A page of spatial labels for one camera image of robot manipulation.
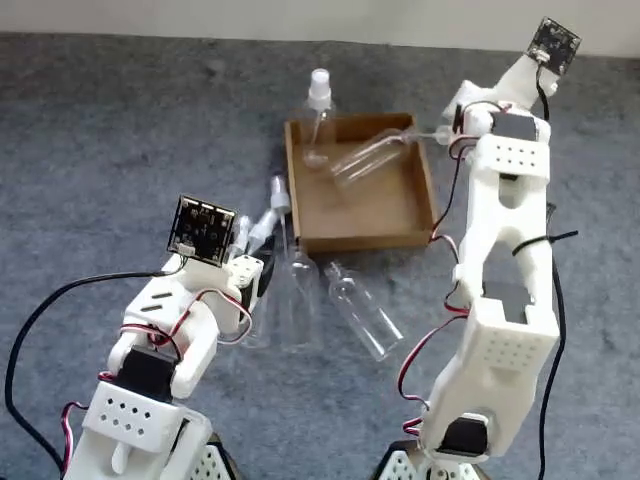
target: bottle neck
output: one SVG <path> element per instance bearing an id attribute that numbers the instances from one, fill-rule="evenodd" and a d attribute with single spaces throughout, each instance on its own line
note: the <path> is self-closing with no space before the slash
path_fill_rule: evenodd
<path id="1" fill-rule="evenodd" d="M 324 273 L 332 283 L 338 282 L 347 276 L 347 271 L 338 262 L 329 262 L 324 268 Z"/>

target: white wall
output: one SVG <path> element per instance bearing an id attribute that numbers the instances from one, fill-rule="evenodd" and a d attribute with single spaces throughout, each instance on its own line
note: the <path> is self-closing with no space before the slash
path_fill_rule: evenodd
<path id="1" fill-rule="evenodd" d="M 0 31 L 522 50 L 545 15 L 581 54 L 640 57 L 640 0 L 0 0 Z"/>

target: wire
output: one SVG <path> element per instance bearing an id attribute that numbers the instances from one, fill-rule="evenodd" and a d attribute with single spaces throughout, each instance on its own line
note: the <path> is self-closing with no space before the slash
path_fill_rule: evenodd
<path id="1" fill-rule="evenodd" d="M 436 232 L 438 231 L 438 227 L 442 224 L 444 219 L 449 214 L 449 211 L 451 210 L 451 205 L 453 204 L 453 197 L 456 194 L 456 184 L 458 183 L 458 177 L 460 175 L 460 164 L 461 163 L 462 163 L 462 159 L 461 159 L 460 156 L 458 156 L 458 159 L 456 161 L 456 169 L 453 172 L 453 180 L 451 181 L 451 190 L 449 192 L 449 200 L 447 200 L 447 206 L 445 207 L 444 212 L 442 212 L 442 215 L 440 215 L 440 218 L 438 218 L 438 220 L 436 220 L 435 223 L 433 224 L 433 229 L 432 229 L 432 233 L 431 233 L 431 241 L 433 241 L 434 237 L 436 236 Z"/>
<path id="2" fill-rule="evenodd" d="M 62 425 L 62 432 L 64 433 L 64 460 L 62 462 L 63 474 L 67 472 L 69 464 L 71 463 L 71 456 L 73 455 L 73 430 L 69 423 L 69 415 L 71 414 L 71 409 L 73 407 L 79 408 L 80 410 L 87 410 L 89 408 L 79 402 L 69 402 L 62 409 L 60 424 Z"/>
<path id="3" fill-rule="evenodd" d="M 536 90 L 538 91 L 538 96 L 540 97 L 540 101 L 542 102 L 542 108 L 544 112 L 545 121 L 549 121 L 549 99 L 547 98 L 547 94 L 544 93 L 542 86 L 540 85 L 540 76 L 542 75 L 542 64 L 538 65 L 538 71 L 536 72 Z"/>
<path id="4" fill-rule="evenodd" d="M 448 148 L 448 152 L 449 152 L 449 158 L 451 160 L 455 160 L 456 162 L 458 160 L 464 160 L 465 158 L 462 156 L 462 154 L 464 153 L 465 148 L 470 148 L 470 147 L 474 147 L 476 145 L 476 142 L 480 139 L 480 137 L 475 137 L 473 135 L 461 135 L 458 138 L 456 138 L 453 142 L 451 142 L 451 145 L 449 145 Z M 457 155 L 454 155 L 454 147 L 458 146 L 458 144 L 460 142 L 473 142 L 473 143 L 465 143 L 464 145 L 462 145 L 460 147 L 460 149 L 457 152 Z"/>
<path id="5" fill-rule="evenodd" d="M 525 247 L 528 247 L 529 245 L 533 245 L 534 243 L 547 241 L 547 242 L 553 244 L 553 243 L 557 242 L 558 240 L 563 240 L 565 238 L 575 237 L 576 235 L 578 235 L 578 230 L 571 230 L 570 232 L 561 233 L 560 235 L 542 235 L 540 237 L 532 238 L 530 240 L 525 240 L 520 245 L 518 245 L 516 248 L 514 248 L 513 251 L 511 252 L 511 254 L 515 257 L 520 252 L 520 250 L 522 250 Z"/>
<path id="6" fill-rule="evenodd" d="M 449 298 L 451 298 L 451 295 L 453 295 L 455 293 L 455 291 L 458 289 L 458 286 L 460 285 L 460 282 L 456 282 L 455 285 L 453 286 L 453 288 L 451 289 L 451 291 L 449 293 L 447 293 L 447 295 L 444 297 L 444 308 L 449 310 L 452 313 L 458 313 L 458 314 L 462 314 L 462 315 L 469 315 L 469 309 L 465 308 L 465 307 L 455 307 L 453 305 L 451 305 L 449 303 Z"/>
<path id="7" fill-rule="evenodd" d="M 146 325 L 144 323 L 123 323 L 122 326 L 120 327 L 120 331 L 121 332 L 144 332 L 151 335 L 162 335 L 162 337 L 168 339 L 167 343 L 171 343 L 171 346 L 173 347 L 173 350 L 175 351 L 176 356 L 178 357 L 178 361 L 179 362 L 182 361 L 182 352 L 180 351 L 180 348 L 178 347 L 178 344 L 175 342 L 173 337 L 169 335 L 167 332 L 156 327 L 155 325 Z"/>
<path id="8" fill-rule="evenodd" d="M 573 237 L 578 234 L 577 230 L 567 232 L 561 235 L 556 236 L 541 236 L 532 238 L 531 240 L 527 240 L 522 242 L 516 248 L 513 249 L 513 256 L 516 256 L 523 248 L 532 245 L 537 242 L 549 241 L 553 243 L 555 240 L 560 240 L 563 238 Z M 560 366 L 560 360 L 562 359 L 562 354 L 564 353 L 564 348 L 567 341 L 567 320 L 566 313 L 564 307 L 564 295 L 562 293 L 562 285 L 560 284 L 560 275 L 558 274 L 558 266 L 556 265 L 556 261 L 554 258 L 551 260 L 551 272 L 553 279 L 553 288 L 556 294 L 556 304 L 558 306 L 558 328 L 560 329 L 560 340 L 558 342 L 558 349 L 556 350 L 556 354 L 553 358 L 553 362 L 551 364 L 551 371 L 549 372 L 549 378 L 547 379 L 547 384 L 545 385 L 544 394 L 542 396 L 542 406 L 540 407 L 540 423 L 538 425 L 539 429 L 539 446 L 540 446 L 540 472 L 538 473 L 538 480 L 543 480 L 544 474 L 546 471 L 546 455 L 545 455 L 545 441 L 544 441 L 544 429 L 547 419 L 547 408 L 549 406 L 549 398 L 551 396 L 551 389 L 553 388 L 553 381 L 556 378 L 556 374 L 558 373 L 558 368 Z"/>
<path id="9" fill-rule="evenodd" d="M 542 395 L 542 406 L 540 407 L 540 423 L 538 425 L 538 437 L 540 447 L 540 472 L 538 473 L 538 480 L 544 479 L 544 474 L 547 468 L 547 459 L 545 455 L 544 444 L 544 427 L 547 420 L 547 408 L 549 407 L 549 398 L 551 397 L 551 389 L 553 388 L 553 381 L 558 373 L 560 367 L 560 360 L 562 360 L 562 354 L 567 343 L 567 319 L 564 309 L 564 295 L 562 293 L 562 285 L 560 284 L 560 275 L 558 274 L 558 266 L 556 261 L 551 262 L 551 272 L 553 278 L 553 288 L 556 292 L 556 303 L 558 306 L 558 326 L 560 329 L 560 341 L 558 342 L 558 350 L 553 358 L 551 364 L 551 371 L 549 372 L 549 378 L 547 378 L 547 384 L 544 388 L 544 394 Z"/>
<path id="10" fill-rule="evenodd" d="M 98 380 L 102 382 L 113 382 L 115 379 L 116 379 L 116 376 L 111 372 L 98 373 Z"/>
<path id="11" fill-rule="evenodd" d="M 429 243 L 435 243 L 438 240 L 444 240 L 447 245 L 449 245 L 449 250 L 451 250 L 456 264 L 459 263 L 460 256 L 458 255 L 458 247 L 456 246 L 456 242 L 453 240 L 453 238 L 451 238 L 449 235 L 440 234 L 433 237 Z"/>
<path id="12" fill-rule="evenodd" d="M 51 443 L 33 426 L 31 423 L 20 413 L 18 408 L 13 402 L 13 379 L 15 377 L 16 366 L 18 364 L 18 356 L 20 354 L 20 349 L 22 348 L 22 344 L 24 343 L 27 334 L 33 327 L 33 325 L 38 321 L 38 318 L 62 295 L 67 293 L 69 290 L 72 290 L 76 287 L 80 287 L 83 285 L 89 285 L 92 283 L 104 282 L 107 280 L 118 280 L 118 279 L 127 279 L 127 278 L 149 278 L 149 277 L 166 277 L 169 275 L 173 275 L 182 270 L 186 264 L 186 258 L 183 258 L 180 262 L 180 266 L 171 272 L 159 271 L 159 272 L 126 272 L 126 273 L 112 273 L 108 275 L 98 275 L 95 277 L 87 277 L 81 278 L 79 280 L 75 280 L 74 282 L 68 283 L 56 291 L 54 291 L 51 295 L 49 295 L 45 300 L 38 305 L 38 307 L 31 313 L 27 321 L 24 323 L 16 339 L 13 342 L 13 346 L 11 347 L 11 353 L 9 354 L 9 362 L 7 363 L 7 371 L 5 375 L 5 384 L 4 384 L 4 401 L 7 406 L 7 411 L 13 417 L 13 419 L 18 423 L 18 425 L 27 432 L 31 438 L 33 438 L 38 445 L 40 445 L 47 454 L 51 457 L 51 459 L 55 462 L 58 470 L 62 472 L 63 460 L 56 451 L 56 449 L 51 445 Z"/>
<path id="13" fill-rule="evenodd" d="M 407 420 L 402 424 L 402 430 L 404 433 L 408 433 L 409 435 L 415 435 L 416 437 L 420 436 L 420 430 L 417 428 L 413 428 L 416 425 L 420 425 L 422 423 L 421 417 L 412 418 L 411 420 Z"/>
<path id="14" fill-rule="evenodd" d="M 411 367 L 411 364 L 413 363 L 415 358 L 418 356 L 420 351 L 427 344 L 427 342 L 429 342 L 429 340 L 431 340 L 433 338 L 433 336 L 436 333 L 438 333 L 440 330 L 442 330 L 444 327 L 446 327 L 447 325 L 449 325 L 453 321 L 458 320 L 460 318 L 467 318 L 467 316 L 466 315 L 457 315 L 457 316 L 455 316 L 453 318 L 450 318 L 449 320 L 444 322 L 442 325 L 440 325 L 439 327 L 434 328 L 429 333 L 427 333 L 424 337 L 422 337 L 422 339 L 418 342 L 418 344 L 415 347 L 413 347 L 413 350 L 411 350 L 411 352 L 409 352 L 409 355 L 407 355 L 407 358 L 402 363 L 402 366 L 400 367 L 400 371 L 398 372 L 397 387 L 398 387 L 398 392 L 400 393 L 400 396 L 402 396 L 402 398 L 404 398 L 405 400 L 418 401 L 418 402 L 422 403 L 422 405 L 424 405 L 424 407 L 426 408 L 427 411 L 429 411 L 429 404 L 421 396 L 419 396 L 419 395 L 409 395 L 409 394 L 404 393 L 404 386 L 403 386 L 404 385 L 404 379 L 405 379 L 405 377 L 407 375 L 407 372 L 409 371 L 409 367 Z"/>
<path id="15" fill-rule="evenodd" d="M 217 289 L 217 288 L 205 288 L 205 289 L 200 290 L 199 292 L 196 293 L 196 295 L 193 297 L 193 300 L 191 300 L 191 303 L 189 303 L 189 305 L 187 306 L 185 311 L 182 313 L 182 315 L 180 315 L 180 317 L 178 318 L 178 321 L 171 328 L 169 333 L 164 335 L 164 339 L 158 341 L 158 340 L 155 340 L 152 337 L 151 338 L 152 343 L 154 345 L 157 345 L 157 346 L 163 346 L 163 345 L 166 345 L 167 343 L 169 343 L 169 341 L 171 339 L 173 339 L 177 335 L 178 331 L 180 330 L 180 328 L 182 327 L 184 322 L 187 320 L 189 315 L 191 315 L 191 307 L 193 307 L 193 305 L 196 302 L 202 300 L 202 297 L 204 297 L 207 293 L 217 293 L 218 295 L 220 295 L 220 297 L 225 302 L 233 305 L 234 308 L 236 308 L 237 310 L 240 311 L 240 313 L 242 315 L 242 317 L 241 317 L 242 320 L 241 320 L 240 323 L 243 323 L 245 321 L 245 319 L 247 321 L 247 327 L 245 328 L 245 330 L 238 337 L 236 337 L 236 338 L 234 338 L 232 340 L 218 340 L 218 343 L 220 343 L 221 345 L 236 345 L 236 344 L 240 343 L 242 340 L 244 340 L 244 338 L 249 334 L 249 332 L 251 331 L 251 328 L 253 326 L 253 320 L 252 320 L 252 317 L 251 317 L 251 313 L 249 313 L 249 311 L 246 308 L 244 308 L 240 302 L 238 302 L 234 298 L 230 297 L 229 295 L 224 293 L 222 290 Z"/>

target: plastic bottle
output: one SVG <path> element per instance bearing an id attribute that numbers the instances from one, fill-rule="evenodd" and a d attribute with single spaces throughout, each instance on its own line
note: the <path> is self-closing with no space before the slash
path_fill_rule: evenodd
<path id="1" fill-rule="evenodd" d="M 252 327 L 249 334 L 240 343 L 247 348 L 267 348 L 271 345 L 271 331 L 273 318 L 271 291 L 267 291 L 258 300 L 251 312 Z"/>
<path id="2" fill-rule="evenodd" d="M 278 214 L 280 227 L 282 228 L 282 245 L 285 258 L 289 255 L 287 251 L 287 225 L 285 215 L 291 212 L 291 198 L 287 191 L 287 182 L 281 175 L 271 177 L 271 210 Z"/>
<path id="3" fill-rule="evenodd" d="M 249 255 L 255 253 L 264 242 L 273 233 L 273 227 L 275 227 L 278 221 L 278 214 L 271 209 L 268 209 L 262 214 L 258 223 L 256 223 L 249 232 Z"/>
<path id="4" fill-rule="evenodd" d="M 320 273 L 303 250 L 290 247 L 290 261 L 285 261 L 282 341 L 286 351 L 315 351 L 322 347 L 320 319 Z"/>
<path id="5" fill-rule="evenodd" d="M 338 186 L 348 187 L 385 165 L 408 158 L 413 143 L 421 139 L 446 142 L 446 135 L 446 132 L 421 133 L 414 128 L 383 130 L 335 162 L 331 174 Z"/>
<path id="6" fill-rule="evenodd" d="M 329 72 L 317 68 L 311 72 L 307 100 L 297 112 L 300 126 L 302 159 L 310 168 L 325 165 L 329 159 L 327 147 L 336 142 L 336 106 L 331 100 Z"/>
<path id="7" fill-rule="evenodd" d="M 384 360 L 403 335 L 353 272 L 339 263 L 325 268 L 329 298 L 376 361 Z"/>
<path id="8" fill-rule="evenodd" d="M 251 226 L 253 222 L 251 222 L 251 218 L 243 215 L 238 220 L 238 223 L 234 225 L 235 238 L 233 243 L 229 247 L 229 258 L 228 262 L 233 260 L 239 255 L 243 255 L 244 251 L 247 248 L 247 243 L 249 241 L 249 230 L 251 230 Z"/>

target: circuit board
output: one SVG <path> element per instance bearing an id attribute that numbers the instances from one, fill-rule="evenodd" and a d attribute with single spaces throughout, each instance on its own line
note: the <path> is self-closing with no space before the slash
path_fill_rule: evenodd
<path id="1" fill-rule="evenodd" d="M 556 75 L 567 73 L 581 39 L 558 22 L 545 17 L 525 52 Z"/>
<path id="2" fill-rule="evenodd" d="M 217 267 L 222 265 L 235 212 L 182 195 L 167 250 Z"/>

